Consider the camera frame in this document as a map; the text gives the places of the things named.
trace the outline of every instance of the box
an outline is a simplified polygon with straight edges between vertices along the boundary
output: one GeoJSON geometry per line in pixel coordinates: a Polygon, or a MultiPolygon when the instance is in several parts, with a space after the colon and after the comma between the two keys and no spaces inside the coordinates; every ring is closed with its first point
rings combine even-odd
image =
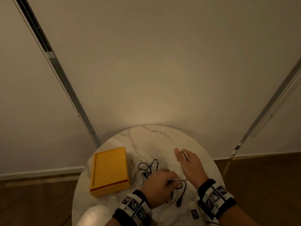
{"type": "Polygon", "coordinates": [[[126,148],[116,148],[93,155],[90,194],[100,197],[130,187],[126,148]]]}

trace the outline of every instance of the marble tabletop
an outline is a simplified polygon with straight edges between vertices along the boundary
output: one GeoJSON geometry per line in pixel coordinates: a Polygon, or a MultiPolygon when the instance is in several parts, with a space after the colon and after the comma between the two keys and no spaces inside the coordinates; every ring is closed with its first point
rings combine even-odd
{"type": "MultiPolygon", "coordinates": [[[[163,165],[185,178],[181,166],[174,155],[174,148],[187,149],[197,154],[209,178],[224,185],[222,176],[213,159],[205,149],[188,135],[166,126],[143,125],[124,130],[106,141],[96,152],[124,146],[126,148],[131,187],[116,193],[94,198],[89,194],[92,157],[78,180],[72,206],[73,226],[103,226],[110,219],[119,203],[127,194],[139,188],[132,180],[132,171],[140,161],[151,163],[162,160],[163,165]]],[[[188,204],[197,200],[197,190],[187,182],[182,205],[177,208],[175,201],[153,209],[153,219],[159,225],[194,225],[188,204]]]]}

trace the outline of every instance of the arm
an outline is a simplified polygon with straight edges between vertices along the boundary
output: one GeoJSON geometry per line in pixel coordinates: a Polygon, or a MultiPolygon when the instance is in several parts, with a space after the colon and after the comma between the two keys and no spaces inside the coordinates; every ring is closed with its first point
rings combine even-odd
{"type": "MultiPolygon", "coordinates": [[[[173,171],[155,171],[146,180],[140,191],[144,194],[147,205],[153,209],[165,203],[170,193],[180,186],[181,182],[176,180],[168,182],[171,179],[179,178],[173,171]]],[[[112,218],[106,226],[121,226],[115,218],[112,218]]]]}
{"type": "MultiPolygon", "coordinates": [[[[196,154],[186,149],[183,149],[181,152],[178,148],[175,149],[177,160],[181,164],[183,173],[188,181],[198,190],[209,178],[196,154]],[[181,152],[185,152],[188,155],[188,161],[186,161],[181,152]]],[[[259,226],[237,205],[227,209],[220,217],[219,223],[221,226],[259,226]]]]}

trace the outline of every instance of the wooden floor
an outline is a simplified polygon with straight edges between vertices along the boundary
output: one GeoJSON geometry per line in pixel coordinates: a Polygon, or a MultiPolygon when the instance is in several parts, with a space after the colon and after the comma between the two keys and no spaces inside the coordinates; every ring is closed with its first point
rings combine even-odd
{"type": "MultiPolygon", "coordinates": [[[[216,164],[223,172],[228,160],[216,164]]],[[[0,225],[71,226],[78,175],[0,182],[0,225]]],[[[261,226],[301,225],[301,153],[232,160],[225,185],[261,226]]]]}

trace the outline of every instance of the yellow box lid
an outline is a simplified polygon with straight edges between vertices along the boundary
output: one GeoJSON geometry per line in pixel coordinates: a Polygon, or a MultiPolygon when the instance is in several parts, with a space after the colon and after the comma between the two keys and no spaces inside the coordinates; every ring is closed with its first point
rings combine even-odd
{"type": "Polygon", "coordinates": [[[93,155],[90,192],[129,182],[125,147],[93,155]]]}

